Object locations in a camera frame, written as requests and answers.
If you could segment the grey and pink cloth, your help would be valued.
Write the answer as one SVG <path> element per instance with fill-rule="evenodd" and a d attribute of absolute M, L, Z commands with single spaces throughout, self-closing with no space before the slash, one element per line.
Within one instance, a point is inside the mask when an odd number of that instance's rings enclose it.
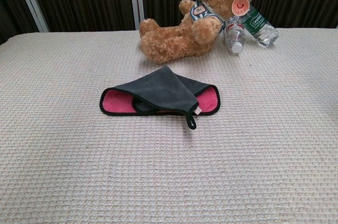
<path fill-rule="evenodd" d="M 215 85 L 178 75 L 168 66 L 105 89 L 99 103 L 108 116 L 184 116 L 189 129 L 196 129 L 195 115 L 213 115 L 220 106 Z"/>

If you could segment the brown teddy bear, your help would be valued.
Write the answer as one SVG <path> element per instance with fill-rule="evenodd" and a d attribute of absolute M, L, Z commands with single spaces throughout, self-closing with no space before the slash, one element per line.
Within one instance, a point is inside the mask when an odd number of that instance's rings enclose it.
<path fill-rule="evenodd" d="M 143 54 L 161 64 L 208 53 L 227 20 L 234 16 L 233 1 L 181 0 L 183 19 L 177 26 L 161 27 L 152 18 L 144 19 L 139 26 Z"/>

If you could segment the red label water bottle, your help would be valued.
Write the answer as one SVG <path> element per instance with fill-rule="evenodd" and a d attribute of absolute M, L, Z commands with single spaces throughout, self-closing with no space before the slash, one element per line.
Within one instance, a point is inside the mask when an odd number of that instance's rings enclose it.
<path fill-rule="evenodd" d="M 239 21 L 238 16 L 233 16 L 226 21 L 224 38 L 227 47 L 234 54 L 239 54 L 245 44 L 245 28 Z"/>

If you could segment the beige woven tablecloth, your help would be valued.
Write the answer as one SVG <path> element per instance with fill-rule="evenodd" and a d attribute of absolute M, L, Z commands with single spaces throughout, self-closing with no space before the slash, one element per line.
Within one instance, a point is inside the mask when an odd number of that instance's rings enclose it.
<path fill-rule="evenodd" d="M 137 31 L 0 45 L 0 224 L 338 224 L 338 29 L 223 38 L 168 64 L 217 113 L 112 117 L 101 93 L 159 68 Z"/>

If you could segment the green label water bottle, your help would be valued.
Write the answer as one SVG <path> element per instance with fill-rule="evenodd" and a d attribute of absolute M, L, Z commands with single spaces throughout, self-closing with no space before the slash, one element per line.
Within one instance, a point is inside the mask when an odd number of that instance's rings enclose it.
<path fill-rule="evenodd" d="M 252 5 L 241 18 L 241 24 L 264 48 L 270 47 L 279 37 L 279 32 Z"/>

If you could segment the round pink hang tag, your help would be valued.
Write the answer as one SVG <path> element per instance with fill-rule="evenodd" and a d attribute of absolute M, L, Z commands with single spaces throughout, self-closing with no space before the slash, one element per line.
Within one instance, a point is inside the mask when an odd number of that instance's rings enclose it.
<path fill-rule="evenodd" d="M 245 15 L 250 9 L 249 0 L 233 0 L 231 5 L 232 13 L 236 16 Z"/>

